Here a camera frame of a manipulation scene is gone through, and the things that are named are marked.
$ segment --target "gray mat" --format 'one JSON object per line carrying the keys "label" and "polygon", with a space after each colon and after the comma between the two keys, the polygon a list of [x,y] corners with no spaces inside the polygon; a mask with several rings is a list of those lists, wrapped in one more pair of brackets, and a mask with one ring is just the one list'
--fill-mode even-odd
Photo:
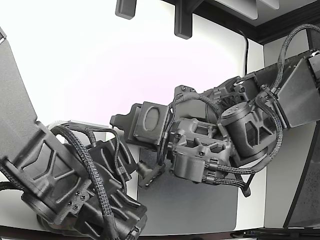
{"label": "gray mat", "polygon": [[[156,153],[140,150],[140,160],[155,163]],[[188,235],[229,232],[237,223],[238,189],[195,184],[166,172],[149,189],[138,188],[138,201],[147,206],[142,235]]]}

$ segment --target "robotic arm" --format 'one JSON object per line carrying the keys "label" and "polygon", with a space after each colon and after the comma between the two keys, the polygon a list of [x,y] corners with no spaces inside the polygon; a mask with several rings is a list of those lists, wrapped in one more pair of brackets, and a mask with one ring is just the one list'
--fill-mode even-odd
{"label": "robotic arm", "polygon": [[[0,183],[0,190],[23,191],[22,200],[47,230],[95,240],[138,238],[147,208],[127,195],[126,182],[134,171],[142,178],[140,187],[161,180],[165,158],[179,178],[236,186],[250,196],[255,173],[277,154],[283,131],[320,120],[319,52],[285,60],[291,39],[306,28],[320,32],[309,24],[296,28],[278,64],[201,94],[178,86],[169,105],[136,103],[128,115],[113,116],[110,124],[123,136],[81,122],[46,127],[37,121],[0,29],[0,171],[9,180]],[[84,146],[74,132],[86,134],[90,144]],[[111,132],[115,138],[96,141],[93,132]],[[157,152],[156,165],[136,163],[127,144]],[[253,167],[243,167],[254,161]],[[249,180],[244,182],[242,175],[250,175]]]}

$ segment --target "robot end effector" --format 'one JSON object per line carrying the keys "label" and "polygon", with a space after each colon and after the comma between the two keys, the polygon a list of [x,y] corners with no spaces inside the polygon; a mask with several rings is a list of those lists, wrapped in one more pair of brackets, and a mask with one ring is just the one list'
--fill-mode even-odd
{"label": "robot end effector", "polygon": [[[277,72],[274,64],[202,94],[178,86],[168,106],[144,102],[134,104],[127,115],[113,116],[110,124],[124,131],[128,144],[158,153],[154,168],[138,163],[140,186],[149,186],[161,175],[166,156],[175,176],[237,186],[248,197],[254,174],[278,152],[282,129],[320,120],[320,54],[307,51],[287,59],[273,93]],[[257,160],[252,168],[239,168]],[[248,182],[242,174],[251,175]]]}

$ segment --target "braided cable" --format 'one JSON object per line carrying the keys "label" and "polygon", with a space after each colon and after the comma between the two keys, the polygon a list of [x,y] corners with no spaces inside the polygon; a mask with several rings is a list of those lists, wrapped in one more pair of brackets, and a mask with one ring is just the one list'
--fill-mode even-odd
{"label": "braided cable", "polygon": [[312,29],[315,30],[316,32],[320,33],[320,27],[312,25],[312,24],[303,24],[301,26],[296,27],[284,40],[284,43],[281,47],[279,58],[278,58],[278,73],[276,76],[276,79],[272,85],[271,92],[272,93],[277,93],[278,92],[278,87],[282,81],[283,74],[284,74],[284,68],[285,68],[285,58],[286,58],[286,53],[289,47],[290,42],[294,38],[297,33],[299,33],[302,30],[305,29]]}

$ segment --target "gray 3d-printed part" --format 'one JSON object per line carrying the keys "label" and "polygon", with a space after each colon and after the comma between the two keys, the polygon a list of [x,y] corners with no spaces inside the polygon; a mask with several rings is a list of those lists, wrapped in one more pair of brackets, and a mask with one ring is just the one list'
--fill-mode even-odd
{"label": "gray 3d-printed part", "polygon": [[13,161],[36,136],[39,127],[7,39],[0,43],[0,84],[0,159]]}
{"label": "gray 3d-printed part", "polygon": [[145,101],[142,104],[133,136],[141,142],[159,145],[169,107]]}
{"label": "gray 3d-printed part", "polygon": [[290,128],[320,120],[320,95],[305,58],[284,72],[278,102]]}

